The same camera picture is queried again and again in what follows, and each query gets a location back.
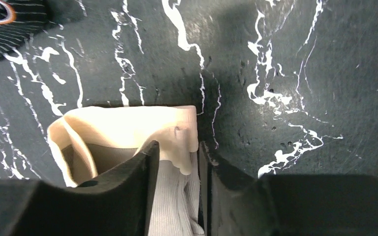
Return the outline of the grey beige underwear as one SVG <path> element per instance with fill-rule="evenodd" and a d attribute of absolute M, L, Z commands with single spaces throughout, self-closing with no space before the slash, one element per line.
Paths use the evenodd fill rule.
<path fill-rule="evenodd" d="M 66 186 L 77 187 L 159 143 L 148 234 L 202 236 L 198 221 L 197 112 L 193 105 L 83 107 L 49 125 L 47 140 Z"/>

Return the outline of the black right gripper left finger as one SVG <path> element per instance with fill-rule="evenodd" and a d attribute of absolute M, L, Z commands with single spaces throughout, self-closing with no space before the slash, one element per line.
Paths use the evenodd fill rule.
<path fill-rule="evenodd" d="M 0 236 L 146 236 L 159 144 L 78 187 L 0 179 Z"/>

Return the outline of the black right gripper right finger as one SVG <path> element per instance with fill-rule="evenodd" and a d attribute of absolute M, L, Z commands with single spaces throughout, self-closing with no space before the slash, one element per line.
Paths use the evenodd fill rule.
<path fill-rule="evenodd" d="M 208 236 L 378 236 L 378 179 L 263 175 L 256 179 L 199 144 Z"/>

